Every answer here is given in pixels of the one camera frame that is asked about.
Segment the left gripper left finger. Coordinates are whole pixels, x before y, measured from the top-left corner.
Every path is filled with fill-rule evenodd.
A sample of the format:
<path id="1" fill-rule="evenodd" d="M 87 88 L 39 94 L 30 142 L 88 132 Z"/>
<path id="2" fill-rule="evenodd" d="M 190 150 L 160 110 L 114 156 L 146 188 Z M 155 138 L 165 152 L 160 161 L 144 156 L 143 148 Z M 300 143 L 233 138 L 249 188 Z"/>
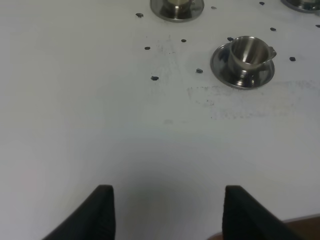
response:
<path id="1" fill-rule="evenodd" d="M 114 240 L 116 212 L 114 188 L 99 185 L 46 240 Z"/>

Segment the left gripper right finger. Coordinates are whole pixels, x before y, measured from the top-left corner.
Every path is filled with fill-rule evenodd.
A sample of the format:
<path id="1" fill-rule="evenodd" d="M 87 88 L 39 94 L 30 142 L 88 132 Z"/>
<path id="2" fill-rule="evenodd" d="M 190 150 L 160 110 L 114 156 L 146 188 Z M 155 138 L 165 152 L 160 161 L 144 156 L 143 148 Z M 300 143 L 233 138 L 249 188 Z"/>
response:
<path id="1" fill-rule="evenodd" d="M 240 185 L 225 187 L 222 236 L 224 240 L 302 240 Z"/>

